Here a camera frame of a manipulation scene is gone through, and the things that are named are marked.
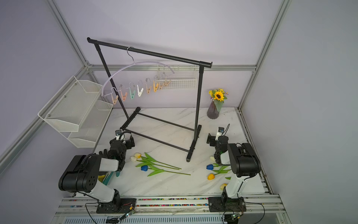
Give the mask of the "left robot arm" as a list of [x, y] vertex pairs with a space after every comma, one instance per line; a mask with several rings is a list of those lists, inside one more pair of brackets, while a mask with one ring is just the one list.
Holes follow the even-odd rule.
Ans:
[[125, 166], [126, 151], [135, 147], [133, 137], [124, 137], [110, 141], [110, 149], [98, 154], [76, 155], [62, 174], [58, 187], [61, 191], [86, 194], [100, 203], [120, 202], [116, 189], [99, 181], [102, 173], [120, 172]]

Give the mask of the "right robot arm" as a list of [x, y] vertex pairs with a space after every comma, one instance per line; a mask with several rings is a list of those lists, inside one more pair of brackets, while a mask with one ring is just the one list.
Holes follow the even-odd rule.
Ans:
[[238, 198], [246, 195], [261, 195], [265, 193], [259, 173], [261, 162], [249, 143], [229, 143], [228, 137], [219, 134], [208, 135], [207, 144], [215, 148], [215, 164], [208, 169], [219, 167], [217, 174], [226, 171], [231, 174], [229, 183], [224, 187], [224, 195], [228, 198]]

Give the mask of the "lilac clip hanger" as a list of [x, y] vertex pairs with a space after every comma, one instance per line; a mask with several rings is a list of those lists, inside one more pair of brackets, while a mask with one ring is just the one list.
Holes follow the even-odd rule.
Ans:
[[116, 86], [116, 84], [114, 83], [114, 78], [115, 76], [117, 76], [118, 74], [120, 74], [121, 72], [124, 71], [141, 71], [140, 68], [145, 68], [146, 65], [153, 65], [156, 69], [159, 69], [160, 67], [163, 67], [164, 69], [169, 70], [169, 75], [173, 75], [175, 74], [174, 70], [169, 66], [166, 65], [164, 63], [161, 62], [156, 62], [156, 61], [141, 61], [141, 62], [135, 62], [133, 61], [132, 64], [127, 65], [121, 69], [119, 69], [118, 71], [116, 71], [113, 74], [110, 74], [110, 76], [108, 77], [108, 79], [105, 81], [105, 83], [102, 85], [101, 88], [101, 96], [103, 98], [106, 98], [108, 96], [111, 97], [112, 99], [112, 104], [115, 105], [116, 103], [118, 103], [120, 100], [121, 102], [125, 102], [125, 100], [127, 98], [130, 99], [134, 99], [136, 96], [138, 98], [141, 97], [142, 93], [144, 90], [146, 90], [147, 93], [150, 93], [150, 91], [153, 89], [154, 92], [156, 92], [157, 90], [160, 90], [162, 88], [162, 86], [160, 85], [160, 83], [153, 81], [154, 86], [150, 85], [149, 87], [147, 87], [147, 83], [146, 82], [142, 82], [142, 85], [144, 85], [146, 87], [146, 89], [144, 88], [140, 88], [140, 81], [138, 81], [138, 83], [133, 83], [130, 82], [127, 89], [129, 89], [129, 91], [124, 91], [123, 93], [123, 86]]

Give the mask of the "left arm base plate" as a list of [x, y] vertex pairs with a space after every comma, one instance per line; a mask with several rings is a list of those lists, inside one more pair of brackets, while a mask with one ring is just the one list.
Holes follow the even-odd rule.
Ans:
[[118, 202], [99, 203], [97, 214], [125, 214], [133, 211], [136, 207], [137, 200], [135, 198], [122, 198]]

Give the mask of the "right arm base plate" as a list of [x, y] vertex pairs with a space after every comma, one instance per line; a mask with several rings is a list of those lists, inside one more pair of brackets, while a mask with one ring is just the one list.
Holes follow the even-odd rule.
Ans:
[[210, 212], [245, 212], [247, 210], [244, 198], [227, 198], [226, 200], [220, 197], [209, 197], [208, 207]]

